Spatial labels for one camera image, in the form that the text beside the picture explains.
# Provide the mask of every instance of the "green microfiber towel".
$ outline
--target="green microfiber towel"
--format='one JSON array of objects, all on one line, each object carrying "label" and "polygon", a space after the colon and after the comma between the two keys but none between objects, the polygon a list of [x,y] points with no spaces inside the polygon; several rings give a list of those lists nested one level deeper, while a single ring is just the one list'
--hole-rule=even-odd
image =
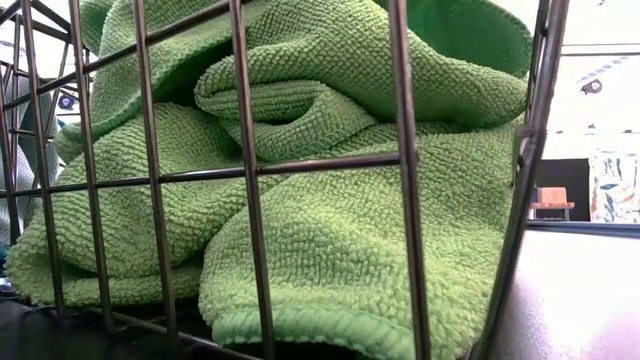
[{"label": "green microfiber towel", "polygon": [[[150,29],[210,3],[146,2]],[[478,19],[513,24],[518,41],[505,49],[525,64],[521,24],[481,4]],[[134,40],[129,1],[89,0],[83,9],[89,45],[101,56]],[[397,150],[383,8],[371,0],[255,0],[245,23],[262,163]],[[241,165],[229,36],[223,16],[151,48],[164,174]],[[505,38],[489,32],[487,41],[493,36]],[[514,75],[525,67],[499,71],[505,52],[486,55],[491,67],[446,57],[425,40],[409,35],[431,339],[436,359],[453,359],[473,343],[486,312],[510,205],[511,138],[525,104],[525,84]],[[96,75],[99,180],[147,174],[137,79],[134,57]],[[57,145],[72,159],[58,183],[84,182],[77,128],[65,127]],[[399,171],[265,176],[260,190],[277,339],[413,358]],[[260,341],[244,179],[165,184],[162,192],[177,297],[199,293],[214,340]],[[65,299],[97,304],[87,195],[54,194],[53,203]],[[148,187],[101,189],[100,205],[113,302],[160,301]],[[39,214],[8,264],[16,289],[38,303],[53,301],[45,233]]]}]

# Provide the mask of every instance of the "metal wire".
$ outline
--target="metal wire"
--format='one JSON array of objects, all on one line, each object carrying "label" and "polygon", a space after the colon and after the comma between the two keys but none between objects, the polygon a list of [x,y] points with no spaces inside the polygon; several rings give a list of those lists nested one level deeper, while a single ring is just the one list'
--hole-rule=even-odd
[{"label": "metal wire", "polygon": [[11,73],[13,72],[13,65],[5,63],[4,61],[0,61],[0,64],[7,68],[7,72],[5,72],[4,75],[1,76],[1,78],[2,78],[2,95],[4,95],[4,92],[7,91],[7,87],[9,86],[9,79],[12,76]]},{"label": "metal wire", "polygon": [[407,260],[413,341],[416,359],[431,358],[429,339],[429,311],[424,267],[422,232],[420,230],[420,203],[418,200],[418,156],[416,129],[411,94],[411,67],[407,42],[407,2],[394,0],[389,4],[391,54],[396,85],[396,122],[400,150],[400,174],[404,203],[404,224],[407,240]]},{"label": "metal wire", "polygon": [[[62,51],[62,60],[60,62],[60,68],[58,70],[58,76],[62,76],[64,74],[64,67],[67,63],[67,53],[69,52],[69,44],[64,44],[64,49]],[[54,123],[53,118],[56,115],[56,111],[55,111],[55,104],[58,102],[58,96],[60,95],[60,89],[56,89],[53,92],[53,97],[51,98],[51,108],[49,109],[49,114],[47,116],[47,124],[45,125],[45,134],[47,139],[49,139],[50,137],[53,138],[53,136],[49,135],[51,134],[51,127]],[[38,186],[38,177],[39,177],[39,171],[38,169],[36,169],[36,171],[33,174],[33,183],[31,184],[31,188],[35,189]],[[27,227],[29,225],[29,223],[31,222],[31,216],[32,216],[32,198],[29,198],[27,200],[27,213],[25,214],[25,219],[24,219],[24,226]]]},{"label": "metal wire", "polygon": [[[188,340],[203,346],[217,349],[221,354],[232,356],[234,358],[253,359],[246,355],[222,349],[219,345],[211,341],[193,337],[178,331],[161,188],[161,184],[165,183],[245,177],[256,274],[256,287],[259,300],[262,343],[264,347],[263,356],[266,359],[271,360],[275,359],[275,340],[269,295],[268,272],[265,259],[265,243],[262,231],[258,176],[399,165],[401,170],[400,173],[404,204],[415,357],[416,359],[429,359],[431,348],[429,339],[426,274],[423,258],[423,241],[421,238],[422,232],[420,225],[417,183],[417,163],[419,159],[416,153],[415,143],[416,132],[411,92],[411,69],[407,45],[406,0],[391,1],[389,11],[390,44],[396,85],[396,120],[398,126],[399,152],[333,159],[289,161],[271,165],[260,165],[256,160],[252,129],[253,121],[251,119],[250,107],[246,39],[241,13],[241,4],[243,2],[246,1],[220,1],[176,23],[170,24],[156,32],[147,34],[144,18],[144,2],[143,0],[136,0],[133,8],[136,25],[136,43],[131,44],[109,56],[105,56],[93,63],[89,63],[89,53],[84,51],[86,48],[82,45],[82,37],[80,34],[80,15],[77,0],[69,0],[71,14],[70,23],[57,16],[39,0],[15,1],[5,11],[3,11],[2,14],[0,14],[0,24],[9,19],[13,19],[15,21],[17,30],[14,44],[16,44],[17,48],[20,47],[20,35],[18,30],[20,28],[20,24],[24,25],[27,49],[26,57],[29,66],[28,78],[31,90],[29,95],[16,99],[17,81],[14,81],[11,102],[3,106],[5,99],[0,98],[0,100],[2,100],[2,104],[0,104],[0,120],[2,120],[0,135],[2,136],[1,140],[3,141],[1,150],[3,162],[9,165],[8,167],[5,166],[4,174],[7,188],[5,191],[0,191],[0,198],[6,198],[9,204],[14,204],[13,209],[11,206],[9,208],[12,226],[12,239],[14,236],[19,234],[20,231],[19,227],[17,230],[15,228],[16,224],[18,224],[18,221],[16,220],[17,210],[15,208],[16,199],[21,196],[42,197],[45,213],[45,225],[47,228],[47,243],[53,275],[52,281],[55,304],[58,312],[63,313],[64,297],[62,293],[62,280],[57,253],[51,194],[87,190],[89,193],[94,249],[96,254],[96,270],[99,279],[100,298],[102,304],[101,309],[92,309],[92,311],[102,314],[107,328],[111,331],[115,331],[114,320],[122,321],[153,331],[166,333],[170,339],[170,345],[175,350],[179,349],[181,340]],[[43,27],[46,25],[33,21],[31,17],[31,6],[42,12],[43,15],[52,19],[52,21],[68,32],[68,34],[50,27]],[[16,14],[20,7],[22,7],[23,10],[23,14],[21,16]],[[517,172],[513,207],[510,215],[509,227],[505,235],[505,245],[501,255],[500,264],[498,266],[489,313],[482,337],[471,354],[473,359],[485,359],[487,357],[489,346],[495,336],[495,329],[499,323],[500,317],[502,316],[502,309],[504,308],[508,290],[513,281],[515,263],[524,229],[526,210],[528,208],[528,199],[530,198],[530,193],[533,188],[533,174],[536,169],[536,164],[540,159],[546,136],[546,122],[549,115],[549,105],[553,94],[553,85],[555,83],[558,59],[560,57],[560,42],[564,33],[567,9],[568,0],[554,0],[551,2],[551,5],[549,5],[549,0],[540,0],[534,37],[534,55],[531,65],[529,89],[527,92],[528,106],[526,113],[526,131],[522,132],[528,137],[528,142],[527,146],[523,147],[524,153],[521,155],[523,166]],[[148,57],[149,47],[175,36],[176,34],[191,29],[205,21],[226,14],[228,11],[230,12],[232,21],[232,41],[236,65],[239,113],[242,125],[244,166],[161,175],[157,154],[153,100],[151,93],[151,65]],[[62,39],[63,41],[73,45],[74,62],[76,67],[76,71],[74,73],[63,76],[63,71],[61,70],[58,78],[56,79],[38,78],[35,62],[35,49],[33,44],[34,30]],[[91,128],[89,126],[89,73],[97,71],[114,61],[125,56],[133,55],[134,53],[137,55],[140,67],[140,84],[143,100],[142,112],[145,120],[145,140],[149,176],[98,181],[95,170],[95,156],[93,153]],[[16,51],[14,53],[14,65],[12,68],[7,69],[8,72],[11,71],[10,76],[13,76],[14,79],[17,79],[17,76],[27,75],[23,74],[19,70],[18,55],[19,54]],[[8,79],[9,74],[5,74],[5,76],[7,76],[7,78],[3,79],[3,85],[8,81],[6,79]],[[46,128],[43,129],[41,122],[42,114],[40,113],[38,98],[39,95],[52,90],[56,90],[54,95],[54,98],[56,98],[59,91],[62,91],[60,88],[67,86],[67,84],[73,81],[75,81],[78,86],[77,89],[72,90],[77,91],[78,93],[77,100],[79,102],[79,115],[81,118],[87,182],[85,184],[50,186],[47,176],[48,172],[46,171],[45,145],[47,140],[51,138],[51,136],[49,136],[49,128],[51,126],[52,117],[51,114],[49,114]],[[8,128],[5,122],[6,119],[4,119],[4,110],[12,110],[12,113],[15,114],[16,107],[27,101],[31,101],[33,104],[34,115],[36,118],[36,131],[32,133],[17,129],[16,115],[12,116],[12,126],[11,128]],[[15,189],[15,181],[17,178],[15,174],[17,168],[15,156],[17,154],[18,135],[32,137],[36,141],[38,150],[38,169],[36,170],[36,177],[40,179],[40,189],[22,191],[16,191]],[[113,312],[111,309],[98,189],[123,186],[149,186],[151,189],[151,199],[154,210],[154,229],[158,248],[166,327],[118,314]]]},{"label": "metal wire", "polygon": [[53,279],[53,292],[56,310],[64,313],[64,295],[62,293],[62,273],[60,269],[60,256],[58,254],[58,241],[53,218],[53,206],[49,193],[49,172],[47,171],[46,140],[42,127],[42,114],[40,113],[40,96],[38,89],[38,70],[36,66],[35,44],[33,41],[33,27],[31,19],[31,2],[21,0],[22,16],[24,17],[24,39],[27,50],[27,64],[29,65],[29,88],[31,89],[31,104],[33,105],[34,121],[36,125],[36,149],[38,169],[40,172],[41,196],[44,209],[45,226],[47,228],[47,246],[51,262],[51,276]]},{"label": "metal wire", "polygon": [[[109,294],[109,279],[107,277],[107,259],[104,252],[104,239],[102,236],[102,217],[100,215],[100,201],[98,188],[96,187],[96,164],[93,153],[93,141],[91,136],[91,122],[89,120],[89,99],[87,94],[88,81],[84,73],[84,59],[82,51],[82,34],[80,30],[80,9],[78,1],[69,0],[69,12],[71,17],[71,40],[73,43],[73,55],[76,66],[76,83],[78,84],[78,103],[80,110],[80,123],[82,130],[82,149],[84,153],[84,166],[87,174],[87,190],[89,195],[89,209],[91,212],[91,229],[93,231],[93,247],[96,254],[96,273],[98,274],[98,287],[100,291],[100,303],[102,305],[102,318],[109,331],[115,332],[113,314],[111,312],[111,296]],[[67,46],[62,55],[63,63],[67,59]]]},{"label": "metal wire", "polygon": [[[5,66],[11,66],[11,67],[13,67],[13,65],[12,65],[12,64],[7,63],[7,62],[4,62],[4,61],[2,61],[2,60],[0,60],[0,64],[5,65]],[[16,75],[18,75],[18,76],[22,76],[22,77],[29,77],[29,73],[24,72],[24,71],[22,71],[22,70],[18,70],[18,71],[16,71],[16,72],[15,72],[15,74],[16,74]],[[53,81],[53,80],[56,80],[56,79],[40,78],[40,83],[41,83],[41,84],[47,84],[47,83],[49,83],[49,82],[51,82],[51,81]],[[73,86],[69,86],[69,85],[63,85],[62,87],[58,87],[58,88],[60,88],[60,89],[61,89],[61,90],[60,90],[60,92],[62,92],[63,94],[65,94],[65,95],[67,95],[67,96],[71,96],[71,97],[73,97],[73,98],[74,98],[74,99],[76,99],[76,100],[78,99],[75,95],[73,95],[73,94],[71,94],[71,93],[69,93],[69,92],[68,92],[68,91],[73,91],[73,92],[76,92],[76,93],[77,93],[77,92],[78,92],[78,89],[77,89],[77,88],[74,88]]]},{"label": "metal wire", "polygon": [[[11,168],[11,154],[9,154],[9,130],[7,128],[7,121],[4,118],[4,91],[0,91],[0,136],[2,137],[2,164],[6,168]],[[7,207],[9,210],[9,226],[10,226],[10,241],[14,244],[18,236],[20,236],[20,221],[18,219],[18,207],[16,198],[13,196],[15,191],[15,182],[11,176],[11,171],[3,171],[5,194],[7,195]]]},{"label": "metal wire", "polygon": [[153,221],[155,224],[158,260],[160,262],[160,280],[162,282],[162,298],[165,307],[167,334],[172,347],[178,350],[180,341],[176,320],[176,303],[171,281],[171,262],[169,259],[169,244],[167,243],[167,229],[164,222],[164,205],[162,203],[162,189],[160,188],[160,167],[158,164],[158,144],[156,139],[156,125],[153,114],[153,99],[151,98],[151,75],[149,64],[149,44],[147,43],[147,29],[144,19],[144,1],[136,0],[134,4],[136,20],[136,49],[140,66],[140,88],[142,92],[142,110],[144,114],[144,132],[147,145],[147,162],[149,164],[149,185],[151,186],[151,205],[153,207]]},{"label": "metal wire", "polygon": [[535,77],[530,75],[529,95],[532,101],[525,113],[526,123],[523,134],[526,145],[522,148],[522,168],[518,171],[516,187],[513,193],[513,205],[509,216],[509,225],[505,234],[498,271],[489,303],[489,312],[485,321],[482,336],[472,353],[472,359],[486,359],[497,333],[498,325],[504,316],[507,298],[513,284],[516,264],[522,235],[524,233],[529,200],[533,192],[535,173],[542,158],[542,151],[547,136],[547,121],[551,109],[551,100],[555,87],[558,66],[561,57],[561,45],[569,11],[569,0],[553,0],[547,11],[547,0],[540,2],[538,23],[536,24],[534,44],[539,44],[533,59],[539,62],[532,64],[536,69]]},{"label": "metal wire", "polygon": [[235,55],[236,65],[236,88],[238,89],[238,107],[242,128],[242,155],[244,158],[251,244],[253,245],[253,262],[260,308],[263,356],[267,360],[275,360],[275,336],[273,333],[273,316],[271,314],[266,250],[262,232],[260,189],[258,187],[258,162],[256,160],[256,149],[253,138],[253,119],[251,116],[251,97],[249,94],[247,44],[240,0],[231,0],[230,11],[233,54]]}]

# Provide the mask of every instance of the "poster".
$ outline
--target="poster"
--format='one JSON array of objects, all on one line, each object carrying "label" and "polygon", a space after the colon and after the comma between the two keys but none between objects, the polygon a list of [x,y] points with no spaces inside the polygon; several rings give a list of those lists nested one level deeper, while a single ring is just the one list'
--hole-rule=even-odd
[{"label": "poster", "polygon": [[640,224],[640,156],[598,151],[589,167],[591,222]]}]

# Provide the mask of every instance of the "gray fabric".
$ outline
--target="gray fabric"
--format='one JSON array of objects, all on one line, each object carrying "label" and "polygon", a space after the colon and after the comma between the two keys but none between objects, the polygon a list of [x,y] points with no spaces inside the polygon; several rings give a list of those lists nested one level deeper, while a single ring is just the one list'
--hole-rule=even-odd
[{"label": "gray fabric", "polygon": [[[4,92],[5,102],[11,101],[11,90],[13,86],[13,78],[9,79],[9,85],[7,86],[6,91]],[[29,94],[29,81],[25,77],[18,78],[18,91],[16,92],[16,98]],[[43,127],[46,126],[47,118],[49,115],[49,111],[54,111],[55,109],[52,107],[51,95],[46,94],[40,96],[40,112],[42,114],[42,123]],[[26,131],[35,132],[36,122],[35,116],[33,113],[34,107],[31,101],[21,104],[17,107],[17,118],[18,118],[18,128]],[[11,124],[11,116],[12,111],[5,111],[5,120],[10,125]],[[58,131],[57,124],[55,123],[56,119],[53,119],[54,123],[51,126],[50,135],[55,135]],[[18,162],[17,162],[17,170],[18,170],[18,179],[16,182],[17,190],[27,190],[31,189],[31,185],[33,185],[33,178],[35,169],[38,166],[38,159],[36,155],[36,143],[35,139],[27,136],[20,136],[18,140]],[[49,172],[49,181],[54,182],[57,178],[58,174],[58,155],[56,154],[55,148],[53,144],[48,144],[46,148],[46,159],[47,159],[47,171]],[[2,159],[0,158],[0,171],[9,170],[5,169],[5,165],[2,163]],[[4,176],[0,176],[0,189],[6,189]],[[25,219],[27,213],[27,204],[28,198],[22,197],[18,199],[18,217],[20,222],[20,227],[22,228],[22,223]],[[40,199],[33,199],[34,206],[40,206]],[[0,199],[0,244],[8,244],[9,243],[9,234],[10,234],[10,225],[9,225],[9,210],[8,203],[6,199]]]}]

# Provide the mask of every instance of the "towel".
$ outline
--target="towel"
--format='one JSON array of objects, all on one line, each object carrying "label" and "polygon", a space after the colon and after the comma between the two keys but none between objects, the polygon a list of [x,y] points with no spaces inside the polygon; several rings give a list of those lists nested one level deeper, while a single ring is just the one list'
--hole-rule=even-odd
[{"label": "towel", "polygon": [[[145,2],[149,30],[211,3]],[[100,56],[134,41],[130,1],[82,5],[85,38]],[[243,9],[261,163],[397,151],[383,7],[371,0],[254,0]],[[454,51],[462,44],[447,44],[462,36],[409,34],[436,359],[460,356],[482,328],[510,207],[512,134],[525,108],[519,76],[529,35],[490,3],[434,2],[434,11],[450,18],[469,9],[475,17],[464,26],[486,30],[488,48],[499,47],[494,39],[512,41],[465,58]],[[222,16],[150,49],[163,174],[242,164],[230,31]],[[490,61],[472,62],[478,58]],[[503,60],[510,58],[518,61]],[[520,65],[509,70],[513,64]],[[133,56],[96,75],[91,121],[99,180],[147,175],[138,76]],[[60,184],[85,181],[79,139],[73,124],[56,139],[68,163]],[[399,170],[263,176],[260,193],[276,339],[413,359]],[[176,296],[199,296],[215,341],[259,342],[245,180],[164,184],[162,194]],[[113,302],[161,301],[149,188],[100,189],[100,205]],[[95,305],[87,194],[55,194],[53,208],[65,300]],[[45,234],[39,214],[8,265],[19,293],[38,303],[53,301]]]}]

